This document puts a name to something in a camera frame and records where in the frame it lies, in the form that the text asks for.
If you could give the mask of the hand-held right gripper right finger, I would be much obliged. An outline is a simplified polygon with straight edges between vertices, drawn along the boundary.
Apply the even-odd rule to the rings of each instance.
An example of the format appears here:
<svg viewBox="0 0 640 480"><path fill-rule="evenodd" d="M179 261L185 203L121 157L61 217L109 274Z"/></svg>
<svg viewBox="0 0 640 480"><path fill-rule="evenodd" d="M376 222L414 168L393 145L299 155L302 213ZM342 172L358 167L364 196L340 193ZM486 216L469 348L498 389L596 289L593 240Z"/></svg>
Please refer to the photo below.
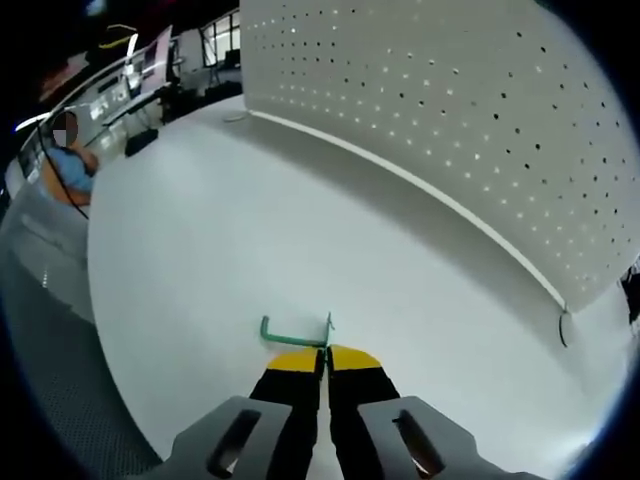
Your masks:
<svg viewBox="0 0 640 480"><path fill-rule="evenodd" d="M327 349L331 439L346 479L521 479L482 458L473 435L402 396L370 354Z"/></svg>

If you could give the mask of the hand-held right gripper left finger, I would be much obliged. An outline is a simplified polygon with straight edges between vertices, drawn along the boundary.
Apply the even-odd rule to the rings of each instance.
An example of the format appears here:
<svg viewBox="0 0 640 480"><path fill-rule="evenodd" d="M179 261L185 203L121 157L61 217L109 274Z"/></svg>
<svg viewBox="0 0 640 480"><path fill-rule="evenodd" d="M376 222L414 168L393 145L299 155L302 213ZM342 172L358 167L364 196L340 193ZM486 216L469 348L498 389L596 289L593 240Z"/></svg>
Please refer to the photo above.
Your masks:
<svg viewBox="0 0 640 480"><path fill-rule="evenodd" d="M234 396L181 432L165 479L304 479L317 440L323 351L276 356L248 396Z"/></svg>

